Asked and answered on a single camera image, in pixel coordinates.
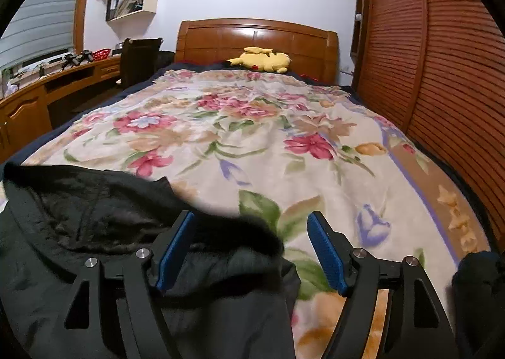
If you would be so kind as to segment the black jacket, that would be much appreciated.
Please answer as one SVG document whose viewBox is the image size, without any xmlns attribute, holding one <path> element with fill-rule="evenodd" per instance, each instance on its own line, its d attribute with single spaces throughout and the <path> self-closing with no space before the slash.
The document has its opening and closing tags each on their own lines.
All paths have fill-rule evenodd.
<svg viewBox="0 0 505 359">
<path fill-rule="evenodd" d="M 196 208 L 167 179 L 76 166 L 3 169 L 1 355 L 59 358 L 52 331 L 90 257 L 125 260 L 188 210 L 196 221 L 172 288 L 159 299 L 178 358 L 292 358 L 300 288 L 260 218 Z"/>
</svg>

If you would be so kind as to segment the dark folded clothes pile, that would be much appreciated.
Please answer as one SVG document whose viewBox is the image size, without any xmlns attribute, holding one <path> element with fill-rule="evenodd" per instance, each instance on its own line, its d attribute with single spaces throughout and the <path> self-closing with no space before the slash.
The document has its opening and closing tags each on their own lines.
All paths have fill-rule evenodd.
<svg viewBox="0 0 505 359">
<path fill-rule="evenodd" d="M 461 358 L 504 358 L 504 258 L 466 255 L 452 278 L 455 340 Z"/>
</svg>

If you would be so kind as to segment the wooden desk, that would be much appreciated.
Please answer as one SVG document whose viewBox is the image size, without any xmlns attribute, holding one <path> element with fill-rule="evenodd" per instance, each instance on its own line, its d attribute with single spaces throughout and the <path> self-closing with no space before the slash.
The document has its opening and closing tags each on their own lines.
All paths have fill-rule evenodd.
<svg viewBox="0 0 505 359">
<path fill-rule="evenodd" d="M 54 73 L 2 99 L 1 160 L 53 130 L 49 105 L 119 74 L 120 57 L 112 56 Z"/>
</svg>

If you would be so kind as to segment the floral blanket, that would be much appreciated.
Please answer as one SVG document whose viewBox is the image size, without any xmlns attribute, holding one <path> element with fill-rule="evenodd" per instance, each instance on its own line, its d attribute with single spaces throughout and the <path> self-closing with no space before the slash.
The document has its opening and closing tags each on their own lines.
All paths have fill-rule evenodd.
<svg viewBox="0 0 505 359">
<path fill-rule="evenodd" d="M 452 278 L 466 255 L 490 251 L 487 233 L 449 169 L 349 97 L 282 74 L 168 70 L 18 165 L 167 179 L 196 208 L 263 220 L 300 278 L 292 358 L 325 358 L 345 302 L 307 233 L 315 211 L 376 258 L 416 257 L 455 339 Z"/>
</svg>

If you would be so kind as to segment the wooden louvered wardrobe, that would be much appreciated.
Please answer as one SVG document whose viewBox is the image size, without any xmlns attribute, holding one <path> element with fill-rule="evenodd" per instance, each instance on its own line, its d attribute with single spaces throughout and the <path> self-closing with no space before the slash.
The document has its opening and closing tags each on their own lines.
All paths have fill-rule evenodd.
<svg viewBox="0 0 505 359">
<path fill-rule="evenodd" d="M 362 101 L 453 168 L 504 243 L 504 37 L 480 0 L 363 0 Z"/>
</svg>

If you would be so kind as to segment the red basket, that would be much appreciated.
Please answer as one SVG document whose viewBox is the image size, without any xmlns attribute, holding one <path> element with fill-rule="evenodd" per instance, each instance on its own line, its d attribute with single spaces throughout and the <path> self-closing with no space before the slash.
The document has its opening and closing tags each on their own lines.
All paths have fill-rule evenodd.
<svg viewBox="0 0 505 359">
<path fill-rule="evenodd" d="M 92 52 L 92 59 L 94 61 L 104 61 L 107 60 L 110 56 L 111 49 L 101 49 Z"/>
</svg>

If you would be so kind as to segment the dark wooden chair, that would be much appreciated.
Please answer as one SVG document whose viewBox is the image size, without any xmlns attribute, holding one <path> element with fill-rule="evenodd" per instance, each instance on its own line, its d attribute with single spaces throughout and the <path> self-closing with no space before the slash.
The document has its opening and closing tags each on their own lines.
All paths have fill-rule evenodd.
<svg viewBox="0 0 505 359">
<path fill-rule="evenodd" d="M 150 79 L 157 70 L 175 61 L 175 52 L 161 50 L 162 43 L 162 38 L 127 38 L 122 43 L 120 81 L 123 89 Z"/>
</svg>

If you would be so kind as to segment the wooden headboard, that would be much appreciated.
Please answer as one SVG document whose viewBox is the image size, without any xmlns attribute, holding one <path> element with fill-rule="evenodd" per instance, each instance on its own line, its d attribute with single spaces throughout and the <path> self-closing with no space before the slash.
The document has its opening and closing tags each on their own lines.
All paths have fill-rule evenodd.
<svg viewBox="0 0 505 359">
<path fill-rule="evenodd" d="M 337 82 L 337 34 L 276 20 L 184 20 L 178 32 L 175 61 L 209 65 L 235 58 L 249 46 L 284 52 L 292 60 L 289 69 L 300 76 L 327 85 Z"/>
</svg>

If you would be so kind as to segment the yellow plush toy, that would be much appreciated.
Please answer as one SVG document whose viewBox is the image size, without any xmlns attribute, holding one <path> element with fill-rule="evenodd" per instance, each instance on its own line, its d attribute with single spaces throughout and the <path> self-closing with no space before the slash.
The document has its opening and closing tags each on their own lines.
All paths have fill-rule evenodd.
<svg viewBox="0 0 505 359">
<path fill-rule="evenodd" d="M 286 73 L 291 61 L 290 57 L 283 52 L 259 47 L 246 47 L 239 57 L 228 59 L 227 63 L 256 72 Z"/>
</svg>

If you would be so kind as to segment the grey window blind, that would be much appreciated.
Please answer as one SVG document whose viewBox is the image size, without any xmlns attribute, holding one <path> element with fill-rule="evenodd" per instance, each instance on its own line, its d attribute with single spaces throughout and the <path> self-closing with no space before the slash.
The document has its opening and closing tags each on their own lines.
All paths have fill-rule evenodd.
<svg viewBox="0 0 505 359">
<path fill-rule="evenodd" d="M 1 68 L 73 47 L 76 0 L 25 0 L 1 37 Z"/>
</svg>

